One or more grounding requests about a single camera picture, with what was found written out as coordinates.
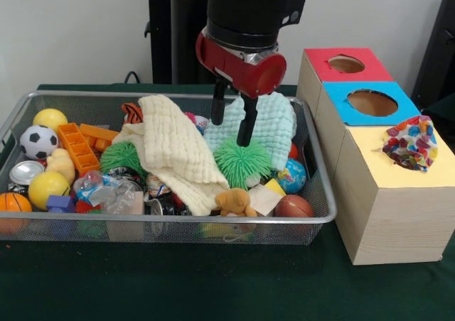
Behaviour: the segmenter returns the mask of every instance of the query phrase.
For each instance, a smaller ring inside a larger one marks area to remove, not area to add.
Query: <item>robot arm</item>
[[[196,43],[199,61],[218,77],[212,121],[223,122],[224,91],[231,87],[245,101],[237,144],[248,146],[257,98],[281,84],[286,60],[278,53],[278,33],[300,22],[305,0],[208,0],[207,26]]]

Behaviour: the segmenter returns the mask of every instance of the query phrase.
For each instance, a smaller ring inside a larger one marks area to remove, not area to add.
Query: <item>metal basket rim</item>
[[[30,103],[34,97],[39,96],[91,96],[91,97],[133,97],[140,98],[148,95],[162,94],[169,98],[180,99],[212,99],[209,94],[168,94],[168,93],[143,93],[143,92],[83,92],[83,91],[43,91],[36,90],[29,92],[20,98],[17,105],[13,108],[8,118],[0,129],[0,140],[3,140],[8,130],[11,128],[16,116],[23,111],[23,108]],[[227,99],[235,99],[237,95],[227,95]],[[2,219],[59,219],[59,220],[99,220],[117,222],[181,222],[181,223],[216,223],[216,224],[326,224],[332,222],[337,215],[335,197],[328,179],[326,166],[323,160],[321,147],[314,128],[311,112],[306,102],[296,97],[288,97],[290,102],[298,104],[304,110],[306,127],[314,149],[314,156],[321,176],[323,191],[326,195],[328,205],[328,215],[325,217],[296,218],[296,217],[223,217],[216,218],[210,216],[153,216],[153,215],[132,215],[132,214],[58,214],[49,212],[0,212]]]

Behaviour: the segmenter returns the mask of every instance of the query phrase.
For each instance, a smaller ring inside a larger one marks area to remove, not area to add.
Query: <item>brown ball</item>
[[[286,195],[275,208],[275,217],[296,217],[311,218],[314,217],[314,211],[311,205],[298,195]]]

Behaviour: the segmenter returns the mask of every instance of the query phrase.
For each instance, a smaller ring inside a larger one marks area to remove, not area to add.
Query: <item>cream towel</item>
[[[139,100],[142,124],[125,124],[113,141],[132,142],[142,167],[173,190],[195,216],[216,208],[215,196],[229,188],[193,122],[163,95]]]

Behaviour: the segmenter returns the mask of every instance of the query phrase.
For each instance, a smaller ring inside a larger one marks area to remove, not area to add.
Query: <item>yellow ball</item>
[[[49,127],[57,133],[58,126],[67,124],[68,119],[60,110],[57,109],[44,109],[35,115],[33,124]]]
[[[28,197],[37,208],[47,211],[46,202],[50,195],[69,195],[70,186],[65,177],[57,172],[37,175],[28,186]]]

